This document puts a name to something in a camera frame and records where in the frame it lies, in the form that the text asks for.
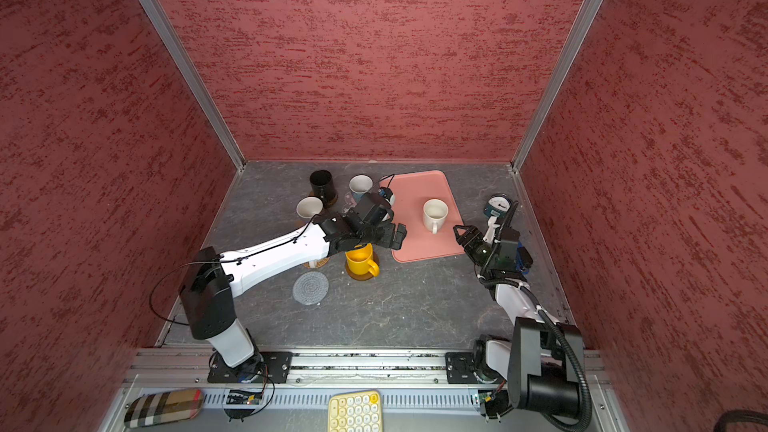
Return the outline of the blue mug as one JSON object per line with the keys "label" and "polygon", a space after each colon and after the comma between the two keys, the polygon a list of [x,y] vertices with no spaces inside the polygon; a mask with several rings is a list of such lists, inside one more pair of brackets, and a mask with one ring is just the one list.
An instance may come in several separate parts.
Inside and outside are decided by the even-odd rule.
{"label": "blue mug", "polygon": [[348,186],[352,199],[358,202],[365,193],[373,188],[374,181],[370,176],[360,174],[354,176],[349,181]]}

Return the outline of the yellow mug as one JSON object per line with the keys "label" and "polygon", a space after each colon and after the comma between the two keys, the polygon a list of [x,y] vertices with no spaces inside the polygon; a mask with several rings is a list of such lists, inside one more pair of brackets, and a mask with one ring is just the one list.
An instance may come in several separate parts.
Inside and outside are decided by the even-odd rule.
{"label": "yellow mug", "polygon": [[378,264],[374,248],[371,244],[355,248],[354,250],[345,253],[346,264],[347,263],[373,263]]}

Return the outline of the black mug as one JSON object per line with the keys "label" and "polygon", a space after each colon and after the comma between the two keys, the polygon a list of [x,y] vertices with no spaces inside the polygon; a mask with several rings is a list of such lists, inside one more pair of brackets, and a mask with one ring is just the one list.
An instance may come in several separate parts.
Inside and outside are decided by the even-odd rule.
{"label": "black mug", "polygon": [[311,184],[312,192],[315,192],[318,195],[331,198],[333,195],[337,194],[333,182],[333,175],[328,170],[322,169],[312,172],[309,177],[309,181]]}

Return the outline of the white mug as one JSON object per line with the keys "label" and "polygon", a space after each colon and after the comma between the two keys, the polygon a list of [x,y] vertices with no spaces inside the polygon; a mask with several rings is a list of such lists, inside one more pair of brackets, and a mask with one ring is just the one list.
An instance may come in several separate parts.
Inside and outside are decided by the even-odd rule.
{"label": "white mug", "polygon": [[437,234],[449,213],[448,205],[440,199],[429,199],[423,205],[423,224],[432,234]]}

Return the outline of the purple mug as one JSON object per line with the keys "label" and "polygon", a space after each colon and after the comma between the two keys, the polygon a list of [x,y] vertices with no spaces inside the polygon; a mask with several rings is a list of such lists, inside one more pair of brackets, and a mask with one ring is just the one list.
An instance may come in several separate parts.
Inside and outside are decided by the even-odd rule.
{"label": "purple mug", "polygon": [[305,222],[311,221],[313,217],[321,214],[323,210],[324,204],[317,197],[305,197],[296,206],[296,214]]}

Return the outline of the grey round coaster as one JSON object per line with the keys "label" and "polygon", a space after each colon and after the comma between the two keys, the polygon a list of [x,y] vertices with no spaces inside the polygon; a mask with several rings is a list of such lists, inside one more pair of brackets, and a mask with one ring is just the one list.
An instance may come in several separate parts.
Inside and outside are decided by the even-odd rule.
{"label": "grey round coaster", "polygon": [[294,283],[292,296],[302,305],[310,306],[322,302],[329,290],[328,278],[320,272],[307,272]]}

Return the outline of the brown wooden round coaster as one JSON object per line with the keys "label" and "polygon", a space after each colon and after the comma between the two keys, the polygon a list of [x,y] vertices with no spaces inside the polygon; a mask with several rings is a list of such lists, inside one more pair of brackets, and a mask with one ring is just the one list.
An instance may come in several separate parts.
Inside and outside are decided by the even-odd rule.
{"label": "brown wooden round coaster", "polygon": [[346,273],[356,281],[367,281],[379,276],[380,267],[376,262],[373,263],[347,263],[345,265]]}

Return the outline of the dark glossy brown coaster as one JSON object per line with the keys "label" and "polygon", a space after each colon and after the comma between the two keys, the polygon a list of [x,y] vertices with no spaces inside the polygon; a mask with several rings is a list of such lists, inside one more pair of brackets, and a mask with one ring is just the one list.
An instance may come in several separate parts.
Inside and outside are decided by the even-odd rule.
{"label": "dark glossy brown coaster", "polygon": [[323,205],[324,209],[330,209],[338,201],[338,195],[337,194],[333,195],[331,198],[327,198],[327,197],[318,195],[315,192],[311,192],[310,193],[310,197],[318,198],[322,202],[322,205]]}

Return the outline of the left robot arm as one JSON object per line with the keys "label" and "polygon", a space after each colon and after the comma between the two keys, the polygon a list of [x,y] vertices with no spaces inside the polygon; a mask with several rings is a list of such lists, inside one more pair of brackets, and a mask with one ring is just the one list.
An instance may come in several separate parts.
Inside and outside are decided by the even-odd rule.
{"label": "left robot arm", "polygon": [[318,261],[378,245],[402,247],[406,226],[394,222],[394,193],[380,186],[362,195],[344,213],[321,212],[299,229],[241,250],[217,253],[207,247],[182,267],[178,289],[184,324],[196,340],[214,349],[209,362],[210,383],[250,384],[268,379],[268,365],[254,339],[239,321],[234,299],[280,273]]}

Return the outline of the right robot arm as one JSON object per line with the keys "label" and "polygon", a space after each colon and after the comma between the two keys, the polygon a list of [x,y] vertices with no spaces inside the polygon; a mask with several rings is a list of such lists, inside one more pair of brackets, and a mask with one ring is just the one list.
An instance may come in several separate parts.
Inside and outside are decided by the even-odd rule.
{"label": "right robot arm", "polygon": [[498,420],[526,410],[559,431],[585,431],[592,423],[593,400],[582,335],[549,313],[528,284],[533,258],[511,225],[518,206],[504,194],[494,195],[484,207],[486,231],[471,225],[453,228],[479,283],[513,325],[509,340],[483,335],[474,343],[468,370],[494,387],[479,394],[480,413]]}

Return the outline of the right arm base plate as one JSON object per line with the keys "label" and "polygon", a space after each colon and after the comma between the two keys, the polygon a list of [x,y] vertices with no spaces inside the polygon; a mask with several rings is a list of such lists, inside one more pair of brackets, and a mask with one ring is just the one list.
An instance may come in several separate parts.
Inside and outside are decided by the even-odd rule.
{"label": "right arm base plate", "polygon": [[472,352],[447,352],[445,369],[447,382],[451,385],[479,383]]}

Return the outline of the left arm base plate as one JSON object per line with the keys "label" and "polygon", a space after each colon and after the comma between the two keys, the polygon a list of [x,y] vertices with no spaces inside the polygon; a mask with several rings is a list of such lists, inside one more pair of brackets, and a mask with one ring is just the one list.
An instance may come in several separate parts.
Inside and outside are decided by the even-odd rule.
{"label": "left arm base plate", "polygon": [[256,385],[283,384],[291,368],[291,352],[257,353],[238,366],[226,364],[221,354],[214,351],[209,357],[208,383]]}

